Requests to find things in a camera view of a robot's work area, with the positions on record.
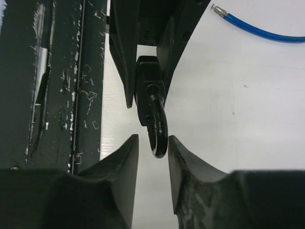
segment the blue cable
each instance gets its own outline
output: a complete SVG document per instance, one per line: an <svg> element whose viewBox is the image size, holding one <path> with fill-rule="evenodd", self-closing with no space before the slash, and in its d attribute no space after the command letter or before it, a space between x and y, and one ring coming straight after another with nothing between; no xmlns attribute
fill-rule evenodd
<svg viewBox="0 0 305 229"><path fill-rule="evenodd" d="M231 23L232 25L235 25L236 27L238 27L244 31L252 33L256 36L259 36L259 37L262 37L265 39L269 39L272 41L276 41L276 42L285 42L285 43L304 43L305 42L305 37L283 36L283 35L261 30L257 27L254 27L254 26L238 19L237 17L233 16L232 14L227 13L227 11L221 9L218 6L215 6L214 4L212 6L212 9L217 14L219 14L221 17L223 17L227 22Z"/></svg>

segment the shiny black hook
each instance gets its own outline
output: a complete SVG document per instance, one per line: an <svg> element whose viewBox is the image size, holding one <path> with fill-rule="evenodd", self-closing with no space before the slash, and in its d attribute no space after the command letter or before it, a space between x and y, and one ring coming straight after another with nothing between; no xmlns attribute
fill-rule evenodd
<svg viewBox="0 0 305 229"><path fill-rule="evenodd" d="M156 158L164 157L168 146L165 98L165 88L157 57L139 57L136 68L135 101L140 123L147 127L152 154Z"/></svg>

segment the metal connector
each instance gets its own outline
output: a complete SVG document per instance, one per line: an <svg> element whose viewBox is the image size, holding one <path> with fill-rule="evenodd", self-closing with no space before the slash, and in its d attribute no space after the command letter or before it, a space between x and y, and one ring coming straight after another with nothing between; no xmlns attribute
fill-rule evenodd
<svg viewBox="0 0 305 229"><path fill-rule="evenodd" d="M219 6L215 6L215 4L212 5L211 9L214 10L214 12L217 13L222 18L224 18L228 14L227 11L225 11L222 8L220 8Z"/></svg>

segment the silver connector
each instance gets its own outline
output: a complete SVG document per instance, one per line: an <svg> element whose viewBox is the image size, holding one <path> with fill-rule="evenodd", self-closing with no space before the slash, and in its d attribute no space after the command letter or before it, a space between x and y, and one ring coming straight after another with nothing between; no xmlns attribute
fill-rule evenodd
<svg viewBox="0 0 305 229"><path fill-rule="evenodd" d="M220 8L219 6L215 6L215 4L212 5L211 9L214 10L214 12L217 13L222 18L224 18L228 14L227 11L225 11L222 8Z"/></svg>

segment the screw hole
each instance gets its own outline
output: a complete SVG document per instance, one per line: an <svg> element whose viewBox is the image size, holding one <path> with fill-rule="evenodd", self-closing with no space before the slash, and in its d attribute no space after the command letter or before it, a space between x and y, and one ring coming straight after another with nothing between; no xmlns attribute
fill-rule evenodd
<svg viewBox="0 0 305 229"><path fill-rule="evenodd" d="M195 0L195 2L196 2L197 5L200 5L200 4L203 3L203 0Z"/></svg>
<svg viewBox="0 0 305 229"><path fill-rule="evenodd" d="M191 38L191 33L190 32L185 32L182 36L182 41L184 43L187 43L189 41L189 39Z"/></svg>

